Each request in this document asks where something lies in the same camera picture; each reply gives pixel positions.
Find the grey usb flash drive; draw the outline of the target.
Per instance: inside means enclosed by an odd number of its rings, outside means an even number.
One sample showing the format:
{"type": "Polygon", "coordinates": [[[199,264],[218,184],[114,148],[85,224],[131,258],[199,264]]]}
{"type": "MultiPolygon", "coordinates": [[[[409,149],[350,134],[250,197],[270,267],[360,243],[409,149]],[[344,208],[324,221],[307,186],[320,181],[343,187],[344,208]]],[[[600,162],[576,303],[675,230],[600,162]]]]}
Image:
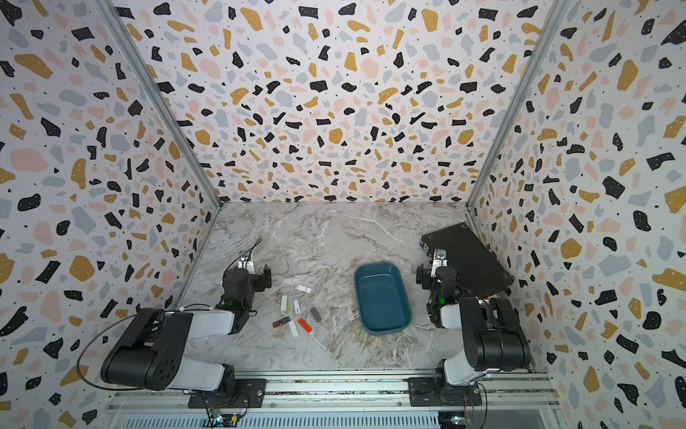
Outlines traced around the grey usb flash drive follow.
{"type": "Polygon", "coordinates": [[[322,317],[316,307],[311,307],[310,313],[314,318],[314,321],[316,321],[316,323],[321,323],[322,317]]]}

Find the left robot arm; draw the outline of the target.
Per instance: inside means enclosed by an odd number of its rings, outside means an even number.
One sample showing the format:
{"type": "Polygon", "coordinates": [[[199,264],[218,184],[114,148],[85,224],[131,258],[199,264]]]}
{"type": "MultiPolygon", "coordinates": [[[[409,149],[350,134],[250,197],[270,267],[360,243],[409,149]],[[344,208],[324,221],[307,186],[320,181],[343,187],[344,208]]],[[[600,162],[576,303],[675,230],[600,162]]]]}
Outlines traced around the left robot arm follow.
{"type": "Polygon", "coordinates": [[[191,359],[184,350],[190,340],[238,334],[251,318],[255,295],[272,285],[269,266],[262,273],[234,266],[225,270],[223,295],[210,309],[142,309],[105,358],[101,379],[134,389],[234,397],[233,366],[191,359]]]}

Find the white usb flash drive long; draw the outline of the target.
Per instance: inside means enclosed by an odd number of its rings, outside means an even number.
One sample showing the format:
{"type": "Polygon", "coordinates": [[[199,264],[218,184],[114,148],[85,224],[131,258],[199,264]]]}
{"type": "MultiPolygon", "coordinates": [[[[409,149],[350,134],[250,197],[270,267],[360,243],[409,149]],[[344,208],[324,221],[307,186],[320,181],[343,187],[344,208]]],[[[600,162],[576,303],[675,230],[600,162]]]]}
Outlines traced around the white usb flash drive long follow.
{"type": "Polygon", "coordinates": [[[293,320],[290,320],[288,323],[289,330],[291,331],[291,334],[294,338],[298,338],[298,327],[296,326],[296,322],[293,320]]]}

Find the green usb flash drive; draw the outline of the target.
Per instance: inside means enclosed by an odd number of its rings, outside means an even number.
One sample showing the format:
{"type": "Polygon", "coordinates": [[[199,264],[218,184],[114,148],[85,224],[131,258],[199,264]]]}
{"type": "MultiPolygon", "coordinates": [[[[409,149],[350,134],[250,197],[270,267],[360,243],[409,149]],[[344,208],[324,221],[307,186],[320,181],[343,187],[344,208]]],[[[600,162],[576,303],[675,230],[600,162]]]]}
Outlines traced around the green usb flash drive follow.
{"type": "Polygon", "coordinates": [[[280,302],[280,311],[283,313],[289,312],[289,297],[287,295],[282,296],[282,301],[280,302]]]}

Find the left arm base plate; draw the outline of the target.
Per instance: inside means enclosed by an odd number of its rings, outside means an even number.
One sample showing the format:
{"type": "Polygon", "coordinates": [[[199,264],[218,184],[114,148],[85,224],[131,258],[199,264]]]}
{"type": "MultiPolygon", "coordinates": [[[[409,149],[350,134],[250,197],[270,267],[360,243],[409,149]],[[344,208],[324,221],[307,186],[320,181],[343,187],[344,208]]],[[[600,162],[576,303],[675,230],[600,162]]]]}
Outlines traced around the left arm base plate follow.
{"type": "Polygon", "coordinates": [[[263,405],[267,380],[240,378],[223,384],[216,391],[193,391],[189,409],[259,409],[263,405]]]}

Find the red swivel usb flash drive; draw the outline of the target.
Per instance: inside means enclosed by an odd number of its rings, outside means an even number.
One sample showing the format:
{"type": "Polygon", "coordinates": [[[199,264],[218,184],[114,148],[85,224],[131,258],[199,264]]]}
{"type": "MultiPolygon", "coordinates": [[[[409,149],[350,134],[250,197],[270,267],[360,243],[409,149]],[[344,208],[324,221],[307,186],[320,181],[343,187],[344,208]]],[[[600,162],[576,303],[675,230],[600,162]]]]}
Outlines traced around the red swivel usb flash drive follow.
{"type": "Polygon", "coordinates": [[[279,319],[279,320],[273,322],[273,328],[276,329],[276,328],[278,328],[278,327],[287,325],[290,321],[291,321],[291,318],[290,318],[290,317],[288,317],[288,316],[283,317],[283,318],[281,318],[281,319],[279,319]]]}

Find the red orange usb flash drive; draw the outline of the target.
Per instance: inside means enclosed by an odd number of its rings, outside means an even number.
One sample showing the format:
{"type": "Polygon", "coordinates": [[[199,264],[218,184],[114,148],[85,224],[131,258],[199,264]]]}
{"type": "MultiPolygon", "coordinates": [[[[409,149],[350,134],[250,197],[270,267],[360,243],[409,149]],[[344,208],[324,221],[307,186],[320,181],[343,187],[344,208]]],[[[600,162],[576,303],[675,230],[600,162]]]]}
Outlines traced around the red orange usb flash drive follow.
{"type": "Polygon", "coordinates": [[[307,323],[307,321],[305,321],[304,318],[300,318],[300,320],[298,320],[298,323],[308,334],[310,334],[313,331],[312,327],[309,325],[309,323],[307,323]]]}

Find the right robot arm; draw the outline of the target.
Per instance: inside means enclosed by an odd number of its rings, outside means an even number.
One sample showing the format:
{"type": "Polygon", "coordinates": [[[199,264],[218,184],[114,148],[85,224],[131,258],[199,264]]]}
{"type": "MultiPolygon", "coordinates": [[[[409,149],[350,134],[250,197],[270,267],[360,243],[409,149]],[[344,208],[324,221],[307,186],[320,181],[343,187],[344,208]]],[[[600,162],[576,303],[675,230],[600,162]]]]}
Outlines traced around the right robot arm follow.
{"type": "Polygon", "coordinates": [[[428,319],[439,329],[457,330],[463,349],[433,372],[435,394],[456,393],[487,375],[528,368],[532,356],[509,300],[480,299],[461,289],[452,267],[416,268],[416,283],[430,293],[428,319]]]}

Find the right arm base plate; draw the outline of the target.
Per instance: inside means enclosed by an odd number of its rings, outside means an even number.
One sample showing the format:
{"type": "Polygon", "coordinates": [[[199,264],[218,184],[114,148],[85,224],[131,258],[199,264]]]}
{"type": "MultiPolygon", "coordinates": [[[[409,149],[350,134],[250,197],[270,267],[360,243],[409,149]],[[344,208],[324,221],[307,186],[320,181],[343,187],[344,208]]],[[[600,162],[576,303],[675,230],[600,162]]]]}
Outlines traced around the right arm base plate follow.
{"type": "Polygon", "coordinates": [[[478,386],[453,386],[435,382],[432,377],[411,377],[407,380],[412,407],[477,407],[482,405],[478,386]]]}

